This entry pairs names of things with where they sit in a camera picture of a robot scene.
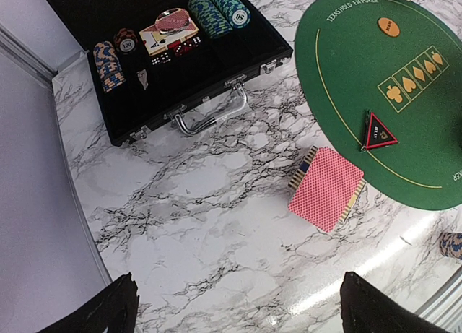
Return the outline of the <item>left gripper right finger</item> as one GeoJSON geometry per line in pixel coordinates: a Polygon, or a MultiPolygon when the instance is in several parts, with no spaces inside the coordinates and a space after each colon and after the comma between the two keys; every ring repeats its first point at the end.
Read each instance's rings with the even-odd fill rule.
{"type": "Polygon", "coordinates": [[[341,319],[344,332],[444,332],[355,272],[346,272],[341,284],[341,319]]]}

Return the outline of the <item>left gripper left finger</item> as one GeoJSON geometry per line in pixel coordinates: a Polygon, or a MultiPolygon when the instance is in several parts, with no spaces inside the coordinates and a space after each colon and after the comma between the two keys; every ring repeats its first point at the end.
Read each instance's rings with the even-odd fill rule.
{"type": "Polygon", "coordinates": [[[138,287],[131,273],[114,280],[75,312],[44,332],[134,332],[139,307],[138,287]]]}

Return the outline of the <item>blue ten chip stack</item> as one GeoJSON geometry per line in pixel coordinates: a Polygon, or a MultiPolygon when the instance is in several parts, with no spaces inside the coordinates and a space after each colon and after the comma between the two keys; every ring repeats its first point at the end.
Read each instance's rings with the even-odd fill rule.
{"type": "Polygon", "coordinates": [[[462,233],[441,233],[439,249],[445,257],[462,260],[462,233]]]}

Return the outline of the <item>triangular all-in button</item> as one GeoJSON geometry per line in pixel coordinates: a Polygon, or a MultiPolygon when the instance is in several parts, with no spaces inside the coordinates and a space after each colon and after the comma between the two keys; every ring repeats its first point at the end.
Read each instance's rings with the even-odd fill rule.
{"type": "Polygon", "coordinates": [[[361,151],[366,152],[395,144],[398,144],[398,139],[375,113],[368,110],[365,114],[361,151]]]}

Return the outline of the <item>orange big blind button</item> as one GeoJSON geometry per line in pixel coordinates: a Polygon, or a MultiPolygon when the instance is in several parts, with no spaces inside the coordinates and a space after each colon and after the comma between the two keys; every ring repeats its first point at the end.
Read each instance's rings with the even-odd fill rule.
{"type": "Polygon", "coordinates": [[[383,33],[392,38],[397,38],[401,33],[399,26],[392,19],[387,17],[378,19],[378,27],[383,33]]]}

